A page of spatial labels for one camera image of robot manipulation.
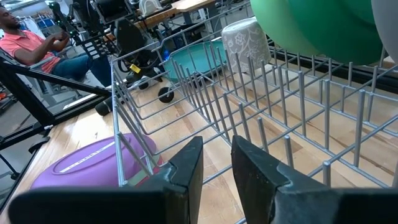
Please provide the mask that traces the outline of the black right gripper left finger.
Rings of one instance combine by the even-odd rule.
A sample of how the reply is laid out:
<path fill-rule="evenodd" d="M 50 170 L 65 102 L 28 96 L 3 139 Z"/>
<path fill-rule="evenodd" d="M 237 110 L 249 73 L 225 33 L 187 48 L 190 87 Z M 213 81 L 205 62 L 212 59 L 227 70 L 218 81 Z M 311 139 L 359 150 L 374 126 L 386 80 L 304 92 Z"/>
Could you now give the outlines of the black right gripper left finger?
<path fill-rule="evenodd" d="M 46 187 L 16 196 L 11 224 L 197 224 L 203 138 L 195 136 L 135 187 Z"/>

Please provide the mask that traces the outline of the black teleoperation rig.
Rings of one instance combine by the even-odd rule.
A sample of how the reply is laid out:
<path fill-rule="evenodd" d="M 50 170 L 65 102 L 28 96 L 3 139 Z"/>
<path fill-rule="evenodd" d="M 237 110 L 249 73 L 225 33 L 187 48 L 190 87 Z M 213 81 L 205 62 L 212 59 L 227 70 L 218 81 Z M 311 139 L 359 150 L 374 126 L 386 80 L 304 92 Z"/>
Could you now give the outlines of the black teleoperation rig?
<path fill-rule="evenodd" d="M 64 14 L 58 2 L 48 3 L 55 23 L 82 47 L 91 59 L 119 52 L 108 27 L 136 15 L 128 0 L 72 0 Z"/>

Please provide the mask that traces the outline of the person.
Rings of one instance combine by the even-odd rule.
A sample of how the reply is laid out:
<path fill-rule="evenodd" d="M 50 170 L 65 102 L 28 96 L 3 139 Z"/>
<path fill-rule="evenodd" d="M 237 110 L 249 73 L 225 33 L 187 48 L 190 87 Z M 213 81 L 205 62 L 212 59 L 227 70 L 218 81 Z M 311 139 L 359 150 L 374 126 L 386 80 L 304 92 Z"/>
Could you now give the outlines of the person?
<path fill-rule="evenodd" d="M 0 29 L 4 31 L 0 48 L 19 63 L 31 66 L 43 62 L 40 71 L 75 81 L 83 80 L 86 73 L 91 72 L 103 86 L 111 85 L 111 66 L 107 57 L 91 59 L 87 54 L 81 54 L 73 58 L 60 58 L 55 55 L 70 41 L 70 36 L 64 30 L 46 38 L 22 30 L 18 19 L 2 4 Z"/>

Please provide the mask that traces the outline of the grey plate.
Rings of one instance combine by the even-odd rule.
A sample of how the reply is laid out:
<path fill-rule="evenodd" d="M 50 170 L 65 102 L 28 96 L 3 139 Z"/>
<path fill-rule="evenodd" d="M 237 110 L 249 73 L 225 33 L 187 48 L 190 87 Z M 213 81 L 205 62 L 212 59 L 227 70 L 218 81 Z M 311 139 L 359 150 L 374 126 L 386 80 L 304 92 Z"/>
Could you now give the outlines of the grey plate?
<path fill-rule="evenodd" d="M 398 64 L 398 0 L 371 0 L 371 6 L 383 46 Z"/>

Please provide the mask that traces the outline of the patterned glass cup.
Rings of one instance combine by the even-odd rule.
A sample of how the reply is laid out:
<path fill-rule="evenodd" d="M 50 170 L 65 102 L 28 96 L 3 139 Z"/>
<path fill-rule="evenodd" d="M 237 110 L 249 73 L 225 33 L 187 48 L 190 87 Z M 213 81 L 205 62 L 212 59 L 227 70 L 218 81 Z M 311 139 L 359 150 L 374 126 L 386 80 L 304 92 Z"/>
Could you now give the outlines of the patterned glass cup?
<path fill-rule="evenodd" d="M 272 56 L 266 33 L 255 17 L 249 17 L 227 25 L 221 31 L 224 49 L 228 53 L 231 69 L 238 73 L 238 66 L 244 73 L 249 72 L 249 58 L 254 69 L 267 64 Z"/>

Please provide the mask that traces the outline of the dark green plate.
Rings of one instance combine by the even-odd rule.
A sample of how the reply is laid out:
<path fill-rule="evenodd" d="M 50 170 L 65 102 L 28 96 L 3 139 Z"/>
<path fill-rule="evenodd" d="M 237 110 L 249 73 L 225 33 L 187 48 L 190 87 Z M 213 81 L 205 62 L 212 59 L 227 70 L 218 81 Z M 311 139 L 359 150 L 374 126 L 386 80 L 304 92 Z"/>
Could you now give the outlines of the dark green plate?
<path fill-rule="evenodd" d="M 321 54 L 341 63 L 379 61 L 382 42 L 371 0 L 288 0 L 305 38 Z"/>

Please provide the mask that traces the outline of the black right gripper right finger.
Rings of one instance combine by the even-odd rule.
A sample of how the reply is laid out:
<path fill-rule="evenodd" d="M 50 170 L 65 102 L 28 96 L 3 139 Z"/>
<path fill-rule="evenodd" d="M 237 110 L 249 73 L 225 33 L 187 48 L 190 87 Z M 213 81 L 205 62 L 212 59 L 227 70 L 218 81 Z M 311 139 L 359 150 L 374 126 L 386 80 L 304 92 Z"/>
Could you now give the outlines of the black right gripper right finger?
<path fill-rule="evenodd" d="M 247 224 L 398 224 L 398 189 L 328 187 L 242 136 L 231 160 Z"/>

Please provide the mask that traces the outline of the sage green plate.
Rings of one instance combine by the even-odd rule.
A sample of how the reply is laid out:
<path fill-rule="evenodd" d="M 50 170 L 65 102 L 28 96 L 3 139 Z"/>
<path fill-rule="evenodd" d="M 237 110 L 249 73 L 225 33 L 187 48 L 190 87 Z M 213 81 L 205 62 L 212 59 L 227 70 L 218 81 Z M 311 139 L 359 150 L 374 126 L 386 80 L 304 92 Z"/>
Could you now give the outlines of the sage green plate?
<path fill-rule="evenodd" d="M 144 170 L 133 170 L 127 173 L 126 185 L 127 186 L 137 186 L 145 182 L 153 174 L 147 174 Z"/>

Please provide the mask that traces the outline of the teal plate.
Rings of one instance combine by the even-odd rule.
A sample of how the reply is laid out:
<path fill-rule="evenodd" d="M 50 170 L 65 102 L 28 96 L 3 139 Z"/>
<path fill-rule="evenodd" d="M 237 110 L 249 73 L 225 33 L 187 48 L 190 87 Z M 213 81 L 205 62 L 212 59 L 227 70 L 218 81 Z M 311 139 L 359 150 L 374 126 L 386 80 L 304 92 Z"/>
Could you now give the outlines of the teal plate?
<path fill-rule="evenodd" d="M 202 73 L 210 76 L 212 70 L 220 69 L 221 63 L 226 65 L 226 55 L 222 41 L 202 42 L 191 45 L 189 48 L 177 50 L 170 54 L 169 59 L 163 64 L 165 71 L 169 71 L 168 78 L 171 82 L 178 82 L 177 74 L 173 62 L 182 65 L 189 71 Z"/>

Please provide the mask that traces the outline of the wooden background table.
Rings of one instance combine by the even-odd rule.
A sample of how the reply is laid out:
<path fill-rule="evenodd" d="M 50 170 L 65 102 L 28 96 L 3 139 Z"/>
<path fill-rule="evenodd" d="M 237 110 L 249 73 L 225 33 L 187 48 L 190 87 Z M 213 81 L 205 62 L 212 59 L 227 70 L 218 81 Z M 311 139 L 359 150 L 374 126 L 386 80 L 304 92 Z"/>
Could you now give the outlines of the wooden background table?
<path fill-rule="evenodd" d="M 209 10 L 216 9 L 215 2 L 216 0 L 179 0 L 172 3 L 170 9 L 149 16 L 143 21 L 137 21 L 134 23 L 134 25 L 139 29 L 152 28 L 155 25 L 165 22 L 167 19 L 177 16 L 181 13 L 184 16 L 185 22 L 189 24 L 191 23 L 189 12 L 201 8 L 208 8 Z"/>

